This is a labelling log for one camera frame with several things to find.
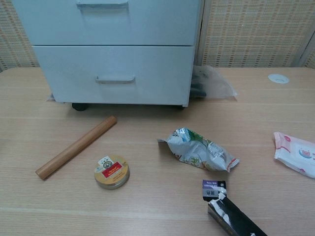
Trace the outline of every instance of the white drawer cabinet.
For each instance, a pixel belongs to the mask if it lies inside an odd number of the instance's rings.
[[[13,0],[59,102],[188,105],[200,0]]]

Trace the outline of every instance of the tin lid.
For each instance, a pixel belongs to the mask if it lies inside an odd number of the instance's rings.
[[[122,156],[110,155],[100,159],[94,169],[97,183],[105,189],[116,189],[127,182],[129,166]]]

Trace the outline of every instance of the wooden table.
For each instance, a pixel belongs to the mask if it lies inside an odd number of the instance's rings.
[[[225,68],[235,100],[169,106],[46,101],[39,68],[0,74],[0,235],[223,236],[207,214],[202,179],[227,181],[229,198],[269,236],[314,236],[315,180],[274,161],[273,132],[315,142],[315,71]],[[290,82],[275,84],[270,73]],[[35,170],[109,115],[118,123],[46,181]],[[157,144],[186,126],[225,147],[240,163],[230,174],[177,161]],[[119,154],[130,179],[117,190],[94,180],[96,162]]]

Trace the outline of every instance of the pink packaging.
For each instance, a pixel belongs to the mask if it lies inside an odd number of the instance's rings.
[[[275,159],[301,174],[315,178],[315,144],[275,132]]]

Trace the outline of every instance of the woven wall panel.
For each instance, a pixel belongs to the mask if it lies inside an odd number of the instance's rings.
[[[0,0],[0,70],[38,66],[11,0]]]
[[[315,20],[315,0],[212,0],[202,64],[290,66]]]
[[[315,47],[313,48],[313,51],[311,52],[311,54],[307,58],[307,61],[306,61],[304,66],[315,69]]]

